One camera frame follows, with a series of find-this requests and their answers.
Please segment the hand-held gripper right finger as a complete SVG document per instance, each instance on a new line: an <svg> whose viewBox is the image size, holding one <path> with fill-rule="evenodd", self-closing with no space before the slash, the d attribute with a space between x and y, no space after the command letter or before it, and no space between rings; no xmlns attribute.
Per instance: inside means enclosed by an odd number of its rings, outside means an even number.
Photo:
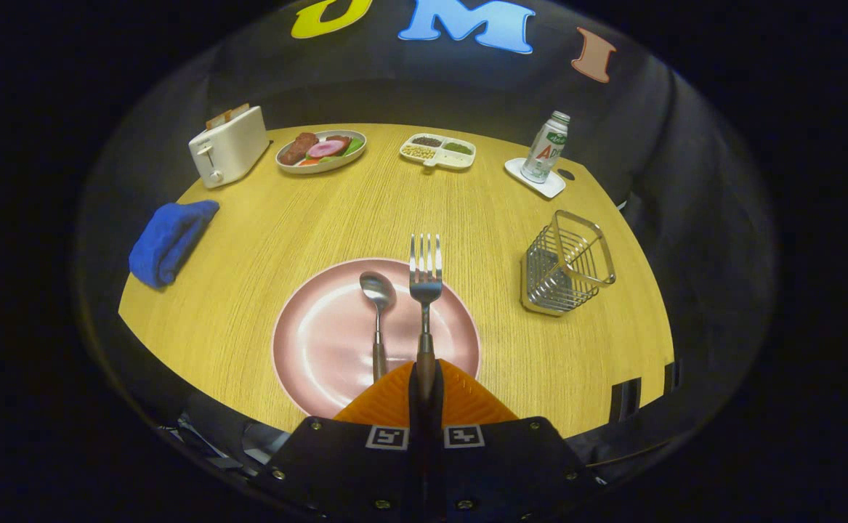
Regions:
<svg viewBox="0 0 848 523"><path fill-rule="evenodd" d="M566 520L600 480L544 417L520 418L445 361L428 404L430 520Z"/></svg>

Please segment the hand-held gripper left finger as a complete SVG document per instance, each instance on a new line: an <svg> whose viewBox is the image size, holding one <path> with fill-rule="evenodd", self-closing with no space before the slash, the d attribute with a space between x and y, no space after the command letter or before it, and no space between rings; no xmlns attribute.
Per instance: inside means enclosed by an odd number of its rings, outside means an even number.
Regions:
<svg viewBox="0 0 848 523"><path fill-rule="evenodd" d="M375 384L371 423L310 416L267 464L267 492L305 520L420 520L427 473L415 365Z"/></svg>

